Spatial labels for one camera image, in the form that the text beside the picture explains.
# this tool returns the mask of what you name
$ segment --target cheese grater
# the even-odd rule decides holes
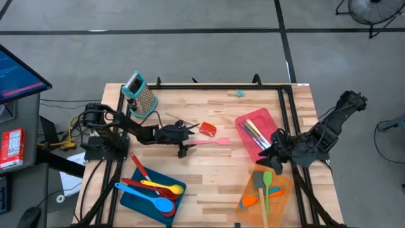
[[[130,111],[136,117],[146,118],[158,104],[158,98],[148,88],[146,80],[136,70],[121,89]]]

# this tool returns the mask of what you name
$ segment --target computer monitor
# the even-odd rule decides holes
[[[47,80],[0,44],[0,123],[15,117],[14,101],[50,88]]]

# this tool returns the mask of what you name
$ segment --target yellow cable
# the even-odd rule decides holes
[[[76,139],[76,137],[73,137],[72,138],[72,135],[70,134],[71,132],[70,132],[70,128],[72,127],[72,121],[75,119],[75,118],[77,118],[79,115],[75,115],[74,117],[72,117],[71,119],[70,119],[70,121],[69,121],[69,125],[68,125],[68,135],[69,135],[69,138],[68,138],[68,140],[66,140],[66,141],[63,141],[63,142],[58,142],[58,143],[51,143],[49,146],[62,146],[62,145],[64,145],[64,144],[66,144],[66,143],[73,143],[72,141],[74,140],[74,139]],[[44,143],[37,143],[37,145],[38,146],[45,146],[45,144]]]

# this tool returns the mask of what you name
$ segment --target red tray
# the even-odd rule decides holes
[[[271,117],[270,113],[266,108],[261,108],[254,112],[248,113],[241,117],[235,119],[236,129],[239,133],[240,138],[242,139],[249,156],[251,157],[253,162],[263,158],[260,157],[258,154],[262,152],[262,149],[253,141],[252,138],[245,132],[245,130],[240,126],[243,124],[247,119],[250,119],[255,126],[259,129],[262,135],[270,142],[270,136],[273,132],[277,130],[277,125],[274,122],[273,118]]]

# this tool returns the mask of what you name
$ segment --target white paper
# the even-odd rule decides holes
[[[77,154],[77,155],[72,155],[72,156],[68,157],[67,160],[84,165],[84,154],[85,154],[85,152]],[[76,186],[75,188],[73,188],[71,190],[64,191],[64,194],[66,197],[71,196],[80,191],[80,189],[82,188],[81,183],[83,181],[81,178],[74,177],[72,175],[68,175],[64,172],[60,172],[60,174],[61,174],[63,189],[71,189]]]

